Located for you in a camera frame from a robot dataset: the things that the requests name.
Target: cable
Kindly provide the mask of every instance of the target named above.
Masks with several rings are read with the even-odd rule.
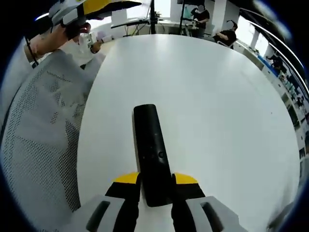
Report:
[[[159,23],[159,21],[158,21],[158,24],[160,24],[163,27],[163,33],[165,34],[165,27],[163,26],[163,24]]]
[[[25,37],[25,40],[26,40],[26,43],[27,43],[27,47],[28,47],[28,49],[29,49],[29,52],[30,52],[30,54],[31,54],[31,56],[32,56],[32,58],[33,58],[33,61],[35,62],[36,65],[39,65],[39,63],[37,62],[37,60],[36,60],[36,58],[35,58],[35,56],[34,56],[34,54],[33,54],[33,52],[32,52],[32,49],[31,49],[31,47],[30,47],[30,41],[29,41],[29,39],[27,39],[27,38]]]
[[[138,31],[136,32],[139,35],[140,30],[145,27],[147,25],[147,23],[145,23],[140,29],[138,29]]]
[[[139,28],[139,26],[138,25],[136,25],[136,28],[135,28],[135,30],[134,30],[134,32],[132,33],[132,35],[131,36],[133,36],[134,35],[134,33],[136,32],[136,30]]]

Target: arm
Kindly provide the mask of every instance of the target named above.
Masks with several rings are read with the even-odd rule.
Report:
[[[199,21],[199,23],[207,23],[208,21],[209,21],[209,18],[205,18],[205,19]]]
[[[221,39],[223,39],[223,40],[228,40],[228,36],[223,35],[223,34],[220,33],[220,32],[218,32],[216,35],[219,36],[219,37],[220,37]]]
[[[101,49],[101,45],[103,44],[103,41],[96,41],[90,48],[90,51],[92,53],[97,53]]]
[[[65,34],[65,28],[58,25],[51,34],[45,38],[36,36],[30,41],[30,49],[27,45],[24,46],[24,51],[29,62],[33,61],[33,56],[36,59],[43,57],[46,53],[53,52],[68,41]]]
[[[196,8],[194,8],[194,9],[191,11],[191,15],[195,16],[195,10],[196,10]]]

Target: sleeve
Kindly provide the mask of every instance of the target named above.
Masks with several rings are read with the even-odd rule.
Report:
[[[210,19],[210,18],[211,18],[211,16],[210,16],[208,10],[205,10],[205,11],[203,12],[203,14],[204,14],[204,18],[207,18],[207,19]]]
[[[0,86],[0,128],[15,94],[33,69],[25,54],[24,41],[15,50]]]
[[[196,13],[195,13],[195,10],[196,8],[194,8],[192,11],[191,11],[191,14],[195,17]]]
[[[231,33],[229,39],[230,39],[232,42],[234,42],[234,41],[237,39],[236,33],[235,33],[235,32]]]
[[[272,55],[269,59],[275,60],[277,57],[275,55]]]

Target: wall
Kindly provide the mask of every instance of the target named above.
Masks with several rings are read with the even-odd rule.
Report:
[[[222,31],[224,25],[224,16],[226,12],[226,2],[227,0],[219,0],[216,1],[214,4],[212,20],[211,20],[211,23],[214,25],[212,35]]]
[[[238,19],[239,19],[239,7],[237,7],[236,5],[234,5],[229,1],[226,1],[224,22],[226,22],[227,20],[233,20],[234,22],[238,23]]]
[[[186,5],[187,9],[189,11],[193,10],[196,6],[192,5]],[[170,20],[173,22],[179,22],[180,21],[180,16],[182,14],[182,4],[177,4],[177,0],[171,0],[170,3]],[[214,9],[214,2],[211,0],[205,0],[205,7],[209,11],[209,14],[211,15],[212,18],[212,13]]]
[[[122,24],[127,21],[126,10],[112,12],[112,23],[104,24],[92,30],[93,33],[104,31],[106,34],[112,35],[114,38],[121,38],[126,34],[125,27],[111,29],[111,25]]]
[[[205,7],[210,13],[210,21],[209,24],[212,24],[212,16],[213,16],[213,10],[214,10],[215,2],[211,0],[205,0]],[[187,5],[187,9],[191,11],[196,6]],[[177,4],[177,0],[171,0],[171,6],[170,6],[170,18],[169,20],[173,22],[179,22],[180,16],[182,12],[182,5]],[[225,10],[225,17],[224,21],[227,20],[234,20],[235,22],[238,22],[239,18],[239,7],[235,6],[234,4],[230,3],[229,1],[226,1],[226,10]],[[125,27],[119,27],[115,29],[111,29],[111,25],[113,24],[120,24],[126,22],[126,10],[116,11],[112,13],[112,23],[105,24],[102,26],[97,27],[96,29],[93,29],[93,32],[97,32],[100,30],[105,31],[107,34],[113,35],[115,38],[123,37],[126,34]]]
[[[268,45],[264,58],[271,57],[273,54],[275,54],[275,50],[270,45]]]
[[[253,35],[253,38],[252,38],[252,41],[251,41],[251,44],[250,44],[250,47],[254,47],[256,46],[256,42],[258,41],[259,39],[259,32],[257,30],[254,31],[254,35]]]

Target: ceiling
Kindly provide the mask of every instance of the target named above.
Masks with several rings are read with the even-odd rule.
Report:
[[[244,8],[252,12],[256,12],[261,15],[261,12],[256,9],[251,0],[229,0],[230,2],[237,5],[239,8]],[[308,67],[309,59],[307,55],[308,44],[306,38],[304,37],[304,31],[302,30],[302,22],[304,22],[304,16],[306,13],[304,12],[304,7],[302,7],[302,3],[300,1],[292,1],[283,3],[283,1],[278,4],[278,1],[265,0],[264,4],[268,5],[272,11],[276,13],[277,19],[281,23],[283,23],[291,32],[292,40],[288,40],[284,38],[284,36],[278,31],[276,22],[271,22],[263,17],[260,17],[254,13],[251,13],[246,10],[240,10],[240,15],[244,18],[260,25],[266,30],[270,31],[274,35],[276,35],[281,41],[283,41],[301,60],[304,66]],[[293,64],[293,66],[297,69],[303,79],[306,78],[306,73],[304,68],[299,64],[297,59],[291,54],[291,52],[284,47],[278,40],[276,40],[273,36],[266,33],[264,30],[255,27],[257,31],[262,33],[267,40],[275,45]]]

